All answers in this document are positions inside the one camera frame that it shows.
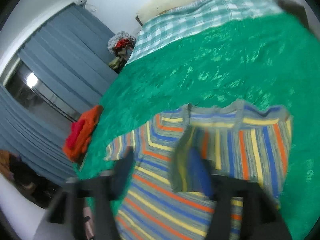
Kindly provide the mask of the striped knit sweater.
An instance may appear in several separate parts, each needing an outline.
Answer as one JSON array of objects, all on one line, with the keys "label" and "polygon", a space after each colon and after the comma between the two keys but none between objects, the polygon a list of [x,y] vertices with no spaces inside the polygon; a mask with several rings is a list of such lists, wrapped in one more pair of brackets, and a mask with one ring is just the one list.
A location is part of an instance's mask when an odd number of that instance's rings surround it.
[{"label": "striped knit sweater", "polygon": [[[291,150],[292,117],[283,106],[260,111],[238,100],[220,108],[187,104],[154,115],[115,138],[107,160],[134,163],[116,222],[124,239],[205,239],[216,202],[195,181],[189,150],[196,148],[213,174],[255,182],[277,210]],[[240,239],[243,199],[232,198],[229,239]]]}]

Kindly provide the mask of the orange red folded clothes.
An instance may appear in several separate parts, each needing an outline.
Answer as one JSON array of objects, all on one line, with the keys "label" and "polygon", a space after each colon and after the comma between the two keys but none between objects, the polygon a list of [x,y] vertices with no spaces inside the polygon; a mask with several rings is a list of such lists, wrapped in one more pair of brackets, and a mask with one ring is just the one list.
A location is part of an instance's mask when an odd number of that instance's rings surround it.
[{"label": "orange red folded clothes", "polygon": [[99,122],[102,112],[103,106],[96,105],[89,111],[84,112],[78,121],[71,124],[71,132],[62,148],[71,162],[78,162],[86,154],[92,133]]}]

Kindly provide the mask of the clothes pile beside bed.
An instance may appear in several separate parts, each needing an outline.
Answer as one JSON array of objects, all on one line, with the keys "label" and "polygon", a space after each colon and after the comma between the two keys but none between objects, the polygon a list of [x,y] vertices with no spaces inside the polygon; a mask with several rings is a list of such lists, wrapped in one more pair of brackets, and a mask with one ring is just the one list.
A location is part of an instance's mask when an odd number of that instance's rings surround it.
[{"label": "clothes pile beside bed", "polygon": [[131,34],[120,31],[108,41],[107,49],[115,56],[108,66],[119,74],[130,59],[136,44],[136,38]]}]

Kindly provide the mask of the window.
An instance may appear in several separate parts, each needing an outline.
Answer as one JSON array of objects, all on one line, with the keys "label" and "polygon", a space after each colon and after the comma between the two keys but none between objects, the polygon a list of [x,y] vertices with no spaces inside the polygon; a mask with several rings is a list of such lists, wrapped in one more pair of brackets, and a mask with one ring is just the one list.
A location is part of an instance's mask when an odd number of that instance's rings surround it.
[{"label": "window", "polygon": [[50,111],[55,111],[71,122],[80,117],[79,112],[49,89],[20,58],[5,70],[1,76],[1,83],[26,109],[48,107]]}]

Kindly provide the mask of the blue grey curtain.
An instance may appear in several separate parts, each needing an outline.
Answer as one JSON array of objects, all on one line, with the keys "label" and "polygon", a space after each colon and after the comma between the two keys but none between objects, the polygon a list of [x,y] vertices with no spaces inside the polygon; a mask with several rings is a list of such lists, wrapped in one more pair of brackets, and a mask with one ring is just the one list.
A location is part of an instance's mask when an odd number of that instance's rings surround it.
[{"label": "blue grey curtain", "polygon": [[[70,5],[35,31],[18,51],[23,63],[78,113],[95,106],[117,74],[108,63],[113,33],[84,7]],[[61,185],[74,176],[62,152],[66,132],[41,120],[1,88],[1,148],[18,153],[36,173]]]}]

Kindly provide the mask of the green velvet bedspread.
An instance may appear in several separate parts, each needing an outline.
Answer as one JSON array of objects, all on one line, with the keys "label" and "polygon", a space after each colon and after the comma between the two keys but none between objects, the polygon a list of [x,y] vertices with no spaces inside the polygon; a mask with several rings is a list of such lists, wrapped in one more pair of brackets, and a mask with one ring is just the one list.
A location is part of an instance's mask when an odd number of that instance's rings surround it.
[{"label": "green velvet bedspread", "polygon": [[203,239],[215,203],[176,193],[169,168],[188,144],[230,177],[258,182],[293,239],[319,218],[319,40],[293,16],[231,21],[127,64],[101,99],[82,179],[135,164],[112,205],[121,239]]}]

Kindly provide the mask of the green checkered blanket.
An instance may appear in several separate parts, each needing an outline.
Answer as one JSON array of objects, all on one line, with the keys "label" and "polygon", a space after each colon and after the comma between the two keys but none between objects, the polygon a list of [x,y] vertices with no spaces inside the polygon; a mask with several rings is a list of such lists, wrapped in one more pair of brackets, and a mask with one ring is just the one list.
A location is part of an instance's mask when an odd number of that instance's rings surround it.
[{"label": "green checkered blanket", "polygon": [[158,15],[140,30],[128,63],[227,22],[282,13],[274,0],[196,0]]}]

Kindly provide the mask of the dark bedside table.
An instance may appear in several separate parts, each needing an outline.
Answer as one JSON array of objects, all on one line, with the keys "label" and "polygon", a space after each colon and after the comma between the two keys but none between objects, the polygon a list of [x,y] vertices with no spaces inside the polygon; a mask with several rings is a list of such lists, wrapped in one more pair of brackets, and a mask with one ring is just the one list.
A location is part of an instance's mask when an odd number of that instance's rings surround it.
[{"label": "dark bedside table", "polygon": [[289,14],[299,19],[304,27],[309,29],[308,18],[304,7],[291,0],[275,0],[276,3]]}]

